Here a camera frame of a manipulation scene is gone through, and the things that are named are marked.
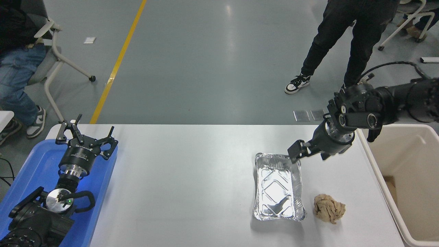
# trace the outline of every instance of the person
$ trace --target person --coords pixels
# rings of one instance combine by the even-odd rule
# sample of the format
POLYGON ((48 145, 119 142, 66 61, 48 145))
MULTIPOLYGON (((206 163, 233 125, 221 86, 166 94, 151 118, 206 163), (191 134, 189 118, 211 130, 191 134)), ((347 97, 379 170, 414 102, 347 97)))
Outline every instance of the person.
POLYGON ((36 137, 46 119, 46 110, 24 92, 46 49, 33 37, 38 28, 20 6, 20 0, 0 0, 0 108, 14 112, 19 120, 12 119, 0 133, 0 145, 22 125, 28 138, 36 137))
MULTIPOLYGON (((430 23, 430 26, 427 28, 427 30, 429 30, 432 26, 434 26, 438 20, 439 20, 439 8, 437 9, 433 9, 430 10, 429 12, 433 12, 435 15, 432 19, 432 22, 430 23)), ((408 16, 406 14, 404 14, 403 19, 401 20, 401 22, 399 22, 398 25, 396 25, 397 27, 400 27, 402 24, 404 24, 404 22, 408 19, 408 16)), ((407 33, 412 36, 415 39, 419 39, 419 37, 421 36, 422 31, 424 30, 424 28, 427 26, 427 22, 430 19, 430 15, 426 15, 426 16, 422 16, 419 21, 415 24, 413 24, 413 19, 411 19, 404 27, 403 29, 405 29, 407 31, 407 33)), ((427 37, 427 33, 424 34, 424 36, 422 37, 422 41, 427 37)))
POLYGON ((353 39, 343 87, 356 84, 372 55, 373 46, 395 16, 398 4, 399 0, 329 0, 301 73, 287 84, 285 93, 294 94, 309 85, 310 77, 329 49, 354 20, 356 23, 352 30, 353 39))

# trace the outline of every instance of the cable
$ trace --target cable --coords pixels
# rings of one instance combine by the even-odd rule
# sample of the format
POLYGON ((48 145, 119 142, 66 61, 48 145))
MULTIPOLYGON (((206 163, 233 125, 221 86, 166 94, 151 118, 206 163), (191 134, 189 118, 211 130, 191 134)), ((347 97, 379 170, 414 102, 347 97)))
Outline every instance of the cable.
POLYGON ((12 173, 12 177, 0 177, 0 179, 1 180, 3 180, 5 183, 7 183, 7 185, 11 185, 8 181, 6 181, 6 179, 5 178, 11 178, 12 179, 12 181, 14 181, 15 180, 15 174, 14 174, 14 170, 12 169, 12 165, 11 165, 11 163, 7 160, 7 159, 4 159, 4 158, 0 158, 0 160, 4 160, 4 161, 6 161, 7 162, 7 164, 9 165, 9 168, 11 169, 11 173, 12 173))
POLYGON ((3 180, 5 183, 7 183, 7 185, 11 185, 8 181, 6 181, 6 179, 4 179, 3 177, 0 177, 1 180, 3 180))
POLYGON ((15 175, 14 175, 14 170, 12 169, 11 163, 7 159, 1 158, 1 157, 0 157, 0 160, 4 160, 4 161, 6 161, 8 163, 9 168, 11 169, 11 173, 12 173, 12 181, 14 181, 15 180, 15 175))
POLYGON ((419 68, 419 66, 418 66, 417 64, 415 64, 415 63, 413 63, 413 62, 398 61, 398 62, 388 62, 388 63, 384 63, 384 64, 381 64, 381 65, 378 65, 378 66, 375 66, 375 67, 371 68, 370 70, 364 72, 364 73, 358 78, 357 83, 360 81, 361 78, 363 78, 365 75, 367 75, 367 74, 368 74, 369 72, 371 72, 372 70, 378 69, 378 68, 383 67, 383 66, 392 65, 392 64, 407 64, 407 65, 411 65, 411 66, 413 66, 414 69, 416 70, 416 73, 418 73, 418 75, 420 75, 420 76, 422 77, 422 79, 424 79, 424 80, 430 79, 430 77, 427 76, 427 75, 424 73, 424 71, 422 71, 422 69, 419 68))

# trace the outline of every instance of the black pants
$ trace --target black pants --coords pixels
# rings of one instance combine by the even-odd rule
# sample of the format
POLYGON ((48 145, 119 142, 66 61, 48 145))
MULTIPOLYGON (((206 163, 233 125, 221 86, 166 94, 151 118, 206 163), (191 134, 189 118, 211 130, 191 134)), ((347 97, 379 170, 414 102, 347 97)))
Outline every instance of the black pants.
POLYGON ((346 87, 354 85, 366 68, 373 46, 395 16, 398 4, 399 0, 329 0, 318 34, 303 62, 302 73, 313 75, 329 49, 356 20, 344 78, 346 87))

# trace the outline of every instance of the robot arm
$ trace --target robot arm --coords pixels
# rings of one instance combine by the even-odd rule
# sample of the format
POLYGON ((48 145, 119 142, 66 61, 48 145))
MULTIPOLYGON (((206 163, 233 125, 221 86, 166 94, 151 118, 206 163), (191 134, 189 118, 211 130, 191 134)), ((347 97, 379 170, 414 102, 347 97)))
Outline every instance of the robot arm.
POLYGON ((288 148, 293 162, 317 153, 325 160, 345 152, 357 128, 369 129, 367 140, 373 142, 383 125, 397 121, 439 122, 439 78, 376 89, 360 82, 334 95, 327 106, 329 113, 313 138, 308 142, 297 140, 288 148))
POLYGON ((73 213, 89 211, 95 206, 92 192, 76 189, 79 181, 90 174, 97 156, 108 160, 118 141, 111 136, 114 127, 107 137, 99 140, 81 134, 77 127, 80 118, 81 115, 70 123, 61 123, 55 143, 68 147, 58 165, 55 189, 46 192, 39 187, 12 209, 10 232, 0 240, 0 247, 57 247, 74 223, 70 219, 73 213), (66 130, 73 136, 68 142, 64 135, 66 130), (103 150, 105 144, 110 147, 103 150), (87 197, 89 206, 76 208, 74 201, 80 197, 87 197))

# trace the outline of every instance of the black and white sneaker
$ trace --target black and white sneaker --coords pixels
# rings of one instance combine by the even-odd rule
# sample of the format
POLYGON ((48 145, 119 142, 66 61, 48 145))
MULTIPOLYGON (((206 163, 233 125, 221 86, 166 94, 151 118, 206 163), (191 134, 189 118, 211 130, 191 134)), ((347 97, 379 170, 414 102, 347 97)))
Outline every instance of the black and white sneaker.
POLYGON ((11 135, 17 133, 22 128, 22 124, 15 119, 11 119, 7 126, 0 132, 0 145, 11 135))
POLYGON ((309 85, 309 79, 310 78, 311 78, 311 76, 305 76, 304 74, 300 73, 300 76, 297 76, 295 79, 293 79, 285 87, 285 93, 286 94, 295 94, 295 93, 297 93, 300 88, 309 85))
POLYGON ((46 110, 39 105, 36 107, 38 108, 36 119, 26 130, 27 138, 37 137, 44 129, 44 123, 46 122, 46 110))

